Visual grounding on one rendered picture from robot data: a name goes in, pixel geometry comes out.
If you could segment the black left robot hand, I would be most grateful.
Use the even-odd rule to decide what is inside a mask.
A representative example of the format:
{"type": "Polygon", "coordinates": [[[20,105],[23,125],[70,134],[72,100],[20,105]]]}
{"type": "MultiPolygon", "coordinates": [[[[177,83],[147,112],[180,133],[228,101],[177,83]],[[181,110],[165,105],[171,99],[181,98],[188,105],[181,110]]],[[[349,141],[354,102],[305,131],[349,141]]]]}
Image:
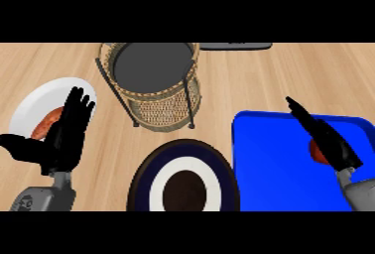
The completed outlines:
{"type": "Polygon", "coordinates": [[[0,147],[16,161],[41,166],[41,175],[69,172],[78,165],[94,102],[84,89],[73,87],[66,98],[60,119],[53,123],[42,141],[14,134],[0,135],[0,147]]]}

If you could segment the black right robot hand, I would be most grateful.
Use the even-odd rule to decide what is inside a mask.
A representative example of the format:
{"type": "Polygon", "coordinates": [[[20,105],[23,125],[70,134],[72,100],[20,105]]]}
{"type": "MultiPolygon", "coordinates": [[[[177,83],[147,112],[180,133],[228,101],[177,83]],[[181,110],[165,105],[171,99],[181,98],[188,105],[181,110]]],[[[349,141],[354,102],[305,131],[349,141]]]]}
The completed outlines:
{"type": "Polygon", "coordinates": [[[323,119],[315,119],[298,102],[287,96],[289,113],[308,133],[320,154],[336,172],[346,168],[357,169],[363,162],[336,130],[323,119]]]}

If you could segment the red bell pepper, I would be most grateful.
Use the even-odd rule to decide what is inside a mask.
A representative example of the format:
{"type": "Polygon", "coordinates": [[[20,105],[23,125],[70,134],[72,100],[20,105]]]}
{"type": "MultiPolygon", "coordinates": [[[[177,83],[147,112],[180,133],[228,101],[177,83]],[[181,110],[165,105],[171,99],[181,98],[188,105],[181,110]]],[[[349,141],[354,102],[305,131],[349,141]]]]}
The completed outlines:
{"type": "Polygon", "coordinates": [[[309,157],[312,158],[312,160],[318,162],[320,164],[327,165],[327,161],[320,153],[320,150],[317,148],[314,141],[308,142],[308,152],[309,152],[309,157]]]}

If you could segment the blue tray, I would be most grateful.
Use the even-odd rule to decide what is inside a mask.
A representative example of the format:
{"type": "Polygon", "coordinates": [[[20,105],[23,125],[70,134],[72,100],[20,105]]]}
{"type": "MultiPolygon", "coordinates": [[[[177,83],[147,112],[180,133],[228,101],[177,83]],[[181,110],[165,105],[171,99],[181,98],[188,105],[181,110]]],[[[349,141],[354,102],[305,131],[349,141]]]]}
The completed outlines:
{"type": "Polygon", "coordinates": [[[333,170],[309,157],[309,136],[290,114],[239,112],[231,140],[242,210],[349,209],[333,170]]]}

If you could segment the wicker tiered basket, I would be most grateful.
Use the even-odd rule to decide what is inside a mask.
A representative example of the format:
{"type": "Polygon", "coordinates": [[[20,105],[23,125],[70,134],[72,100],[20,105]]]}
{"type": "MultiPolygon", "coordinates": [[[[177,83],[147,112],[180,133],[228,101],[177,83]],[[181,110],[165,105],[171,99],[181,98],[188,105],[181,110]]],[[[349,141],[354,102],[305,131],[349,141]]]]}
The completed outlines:
{"type": "Polygon", "coordinates": [[[197,43],[100,43],[95,67],[134,127],[194,128],[200,106],[197,43]]]}

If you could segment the orange-red round food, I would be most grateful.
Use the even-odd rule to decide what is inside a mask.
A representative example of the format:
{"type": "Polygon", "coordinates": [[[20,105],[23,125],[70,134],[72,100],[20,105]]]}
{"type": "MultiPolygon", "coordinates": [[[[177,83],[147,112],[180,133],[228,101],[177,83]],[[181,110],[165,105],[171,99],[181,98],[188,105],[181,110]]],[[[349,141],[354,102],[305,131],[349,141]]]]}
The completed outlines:
{"type": "Polygon", "coordinates": [[[41,140],[45,138],[51,125],[59,121],[61,116],[63,108],[56,108],[42,118],[41,122],[38,123],[30,138],[35,140],[41,140]]]}

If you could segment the dark blue and white plate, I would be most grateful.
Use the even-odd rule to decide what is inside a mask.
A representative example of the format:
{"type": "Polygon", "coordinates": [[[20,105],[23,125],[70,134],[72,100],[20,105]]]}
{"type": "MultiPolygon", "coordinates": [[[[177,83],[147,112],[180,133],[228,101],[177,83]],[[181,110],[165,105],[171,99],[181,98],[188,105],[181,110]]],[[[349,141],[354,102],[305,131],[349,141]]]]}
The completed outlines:
{"type": "Polygon", "coordinates": [[[126,211],[239,211],[239,187],[218,150],[194,139],[160,145],[129,184],[126,211]]]}

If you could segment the dark grey flat object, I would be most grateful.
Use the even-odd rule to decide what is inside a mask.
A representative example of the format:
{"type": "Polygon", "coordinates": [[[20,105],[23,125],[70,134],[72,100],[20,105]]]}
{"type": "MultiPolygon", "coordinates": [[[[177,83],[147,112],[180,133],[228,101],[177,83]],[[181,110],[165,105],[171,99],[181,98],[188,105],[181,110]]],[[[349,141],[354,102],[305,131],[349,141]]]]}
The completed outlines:
{"type": "Polygon", "coordinates": [[[258,51],[267,50],[273,43],[200,43],[202,51],[258,51]]]}

